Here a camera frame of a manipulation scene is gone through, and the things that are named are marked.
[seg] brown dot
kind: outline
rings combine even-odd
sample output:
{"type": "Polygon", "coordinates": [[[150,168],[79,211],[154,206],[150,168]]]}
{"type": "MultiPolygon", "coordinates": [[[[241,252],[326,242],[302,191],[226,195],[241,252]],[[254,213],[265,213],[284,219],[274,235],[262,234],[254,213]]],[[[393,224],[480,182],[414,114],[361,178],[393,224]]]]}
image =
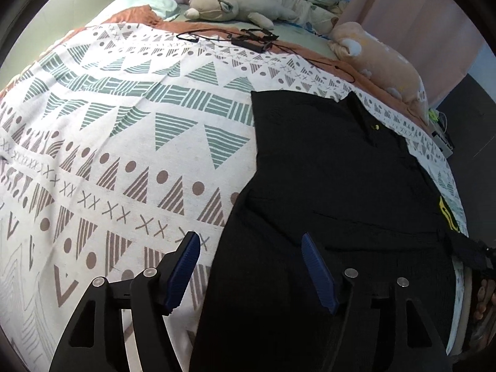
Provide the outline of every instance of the brown dot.
{"type": "Polygon", "coordinates": [[[49,227],[50,227],[50,220],[48,218],[43,218],[40,222],[40,229],[42,231],[48,231],[49,227]]]}
{"type": "Polygon", "coordinates": [[[93,269],[96,265],[96,254],[95,252],[89,252],[88,256],[86,257],[86,267],[88,267],[90,270],[93,269]]]}
{"type": "Polygon", "coordinates": [[[132,280],[135,277],[135,274],[132,272],[132,270],[124,270],[122,273],[121,281],[124,280],[132,280]]]}
{"type": "Polygon", "coordinates": [[[69,253],[70,248],[73,246],[73,241],[68,237],[64,242],[64,252],[69,253]]]}
{"type": "Polygon", "coordinates": [[[126,165],[126,172],[129,173],[135,169],[136,169],[136,162],[135,161],[129,161],[126,165]]]}
{"type": "Polygon", "coordinates": [[[234,203],[236,202],[237,197],[239,195],[240,195],[239,193],[233,193],[233,194],[231,194],[231,203],[232,203],[232,205],[234,205],[234,203]]]}
{"type": "Polygon", "coordinates": [[[195,196],[200,196],[205,191],[205,185],[198,181],[193,183],[193,194],[195,196]]]}
{"type": "Polygon", "coordinates": [[[109,158],[110,154],[108,152],[105,152],[105,154],[100,157],[100,164],[105,164],[105,162],[107,162],[109,158]]]}
{"type": "Polygon", "coordinates": [[[157,175],[157,183],[163,184],[167,181],[168,178],[169,178],[169,174],[167,173],[167,171],[161,170],[160,172],[158,172],[158,175],[157,175]]]}

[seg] stuffed animal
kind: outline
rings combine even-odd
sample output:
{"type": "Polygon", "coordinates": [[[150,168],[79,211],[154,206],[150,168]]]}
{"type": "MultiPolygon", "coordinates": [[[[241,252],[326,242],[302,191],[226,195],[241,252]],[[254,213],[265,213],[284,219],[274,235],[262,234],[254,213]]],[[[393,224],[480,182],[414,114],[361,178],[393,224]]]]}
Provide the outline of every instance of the stuffed animal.
{"type": "Polygon", "coordinates": [[[184,16],[192,20],[250,21],[255,25],[274,29],[272,21],[296,19],[298,16],[276,0],[190,0],[184,16]]]}

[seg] green object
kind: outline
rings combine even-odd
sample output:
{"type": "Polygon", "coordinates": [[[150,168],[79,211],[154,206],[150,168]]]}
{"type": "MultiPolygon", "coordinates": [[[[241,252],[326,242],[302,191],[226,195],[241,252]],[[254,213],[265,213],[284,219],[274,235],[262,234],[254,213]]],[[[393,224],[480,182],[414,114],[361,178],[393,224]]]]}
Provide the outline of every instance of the green object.
{"type": "Polygon", "coordinates": [[[429,109],[429,119],[434,123],[437,123],[439,120],[439,112],[435,109],[429,109]]]}

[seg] bed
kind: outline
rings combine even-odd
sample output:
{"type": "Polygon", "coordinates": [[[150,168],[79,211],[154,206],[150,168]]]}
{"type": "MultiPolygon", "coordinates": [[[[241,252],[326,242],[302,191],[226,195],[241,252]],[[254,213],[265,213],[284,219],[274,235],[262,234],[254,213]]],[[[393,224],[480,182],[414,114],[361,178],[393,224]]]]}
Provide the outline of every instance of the bed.
{"type": "MultiPolygon", "coordinates": [[[[293,53],[234,47],[221,40],[222,32],[217,41],[181,41],[175,35],[192,29],[181,19],[161,23],[144,7],[77,29],[0,94],[0,324],[31,371],[48,371],[95,277],[133,278],[194,230],[202,243],[198,265],[180,307],[166,318],[188,369],[223,226],[255,172],[252,90],[334,100],[355,91],[373,116],[406,138],[467,233],[437,145],[400,108],[374,97],[358,75],[350,79],[331,64],[324,71],[293,53]]],[[[275,30],[309,55],[333,59],[322,50],[325,40],[321,45],[302,31],[287,24],[275,30]]],[[[448,351],[464,293],[463,265],[453,264],[457,294],[448,351]]],[[[140,370],[128,312],[128,359],[131,370],[140,370]]]]}

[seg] white blanket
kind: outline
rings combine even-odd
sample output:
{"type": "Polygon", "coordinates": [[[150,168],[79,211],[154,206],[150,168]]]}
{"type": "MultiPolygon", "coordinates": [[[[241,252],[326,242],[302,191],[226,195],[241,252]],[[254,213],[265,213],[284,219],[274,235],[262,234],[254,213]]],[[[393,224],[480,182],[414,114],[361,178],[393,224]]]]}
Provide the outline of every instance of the white blanket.
{"type": "MultiPolygon", "coordinates": [[[[0,324],[31,371],[48,371],[95,277],[132,278],[193,230],[200,259],[182,304],[166,318],[187,370],[222,228],[255,172],[250,91],[273,89],[335,100],[356,91],[372,115],[406,137],[466,232],[437,146],[353,85],[293,54],[182,42],[142,24],[89,28],[36,62],[0,100],[0,324]]],[[[452,340],[463,296],[459,262],[455,270],[452,340]]],[[[125,329],[131,370],[140,370],[129,315],[125,329]]]]}

